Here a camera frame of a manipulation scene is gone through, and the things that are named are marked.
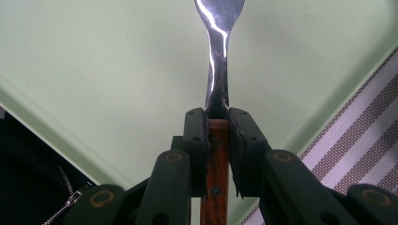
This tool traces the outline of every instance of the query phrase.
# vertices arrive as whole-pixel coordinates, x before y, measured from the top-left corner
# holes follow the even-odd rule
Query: clamp jaw
[[[272,150],[247,112],[231,108],[228,121],[228,160],[237,195],[259,198],[267,225],[398,224],[397,196],[365,184],[352,186],[346,196],[337,193],[296,155]],[[184,135],[175,136],[172,150],[158,156],[149,179],[128,191],[92,187],[63,224],[190,224],[191,198],[206,198],[209,192],[207,125],[201,108],[187,112]]]

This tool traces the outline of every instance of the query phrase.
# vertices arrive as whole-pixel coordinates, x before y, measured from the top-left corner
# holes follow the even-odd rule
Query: pale green background
[[[231,106],[302,151],[397,44],[396,0],[247,1],[230,38]],[[203,106],[193,1],[0,1],[0,102],[98,183],[130,188]],[[235,198],[230,223],[255,200]],[[197,202],[193,217],[197,224]]]

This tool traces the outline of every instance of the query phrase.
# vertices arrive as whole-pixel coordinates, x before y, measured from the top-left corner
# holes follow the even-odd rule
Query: spoon handle
[[[227,119],[229,110],[227,50],[229,33],[208,31],[210,64],[205,112],[210,119]]]

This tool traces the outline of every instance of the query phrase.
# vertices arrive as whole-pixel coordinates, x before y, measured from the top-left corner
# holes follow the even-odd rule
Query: black fabric
[[[59,167],[73,190],[90,182],[12,116],[0,120],[0,224],[42,224],[59,210],[69,197]]]

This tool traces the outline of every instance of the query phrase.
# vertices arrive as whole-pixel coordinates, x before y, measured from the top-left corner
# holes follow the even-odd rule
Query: zipper teeth
[[[69,192],[69,196],[73,195],[73,187],[72,184],[70,183],[67,175],[65,174],[64,170],[62,170],[61,167],[58,166],[58,170],[61,173],[62,178],[64,179],[64,183],[67,186],[68,192]],[[51,224],[56,218],[59,217],[59,215],[61,215],[68,207],[70,207],[69,203],[65,203],[64,206],[62,206],[62,208],[60,208],[58,211],[56,211],[49,219],[47,219],[43,225],[49,225]]]
[[[70,207],[70,205],[68,205],[67,203],[64,204],[64,206],[62,206],[62,208],[60,208],[58,211],[56,211],[56,213],[54,213],[49,219],[47,219],[47,221],[45,221],[43,223],[43,225],[49,225],[51,224],[56,218],[59,217],[59,215],[61,215],[68,207]]]
[[[67,186],[69,195],[73,195],[73,187],[72,187],[72,184],[70,183],[70,181],[69,181],[67,175],[66,175],[65,172],[62,170],[62,168],[59,167],[59,166],[58,166],[58,170],[59,170],[59,172],[61,173],[62,178],[64,178],[64,182],[65,182],[65,185]]]

